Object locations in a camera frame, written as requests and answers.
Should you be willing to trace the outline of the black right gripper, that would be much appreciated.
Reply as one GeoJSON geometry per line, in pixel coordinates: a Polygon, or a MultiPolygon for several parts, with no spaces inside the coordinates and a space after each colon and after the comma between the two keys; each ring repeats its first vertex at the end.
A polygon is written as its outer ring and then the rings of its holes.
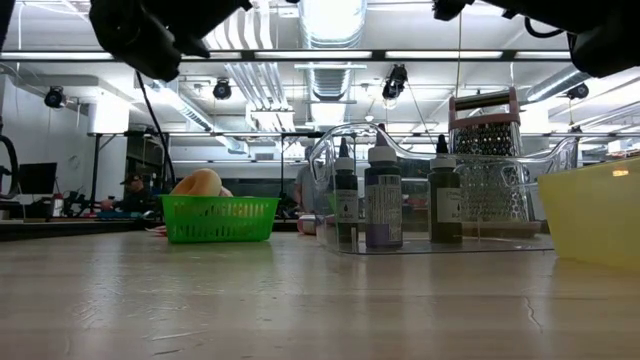
{"type": "MultiPolygon", "coordinates": [[[[522,15],[525,17],[524,27],[531,36],[557,36],[562,32],[573,32],[573,25],[568,19],[569,10],[555,0],[484,0],[486,3],[502,8],[504,17],[522,15]],[[534,29],[532,21],[538,21],[555,27],[549,32],[534,29]]],[[[475,0],[433,0],[434,18],[451,21],[457,17],[467,5],[475,0]]]]}

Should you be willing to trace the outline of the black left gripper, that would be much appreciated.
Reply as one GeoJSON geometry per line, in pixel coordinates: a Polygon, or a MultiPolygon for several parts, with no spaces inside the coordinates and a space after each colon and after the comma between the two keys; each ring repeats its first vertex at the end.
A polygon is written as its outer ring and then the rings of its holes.
{"type": "Polygon", "coordinates": [[[182,1],[173,11],[174,46],[184,55],[209,57],[203,38],[238,9],[252,8],[250,0],[182,1]]]}

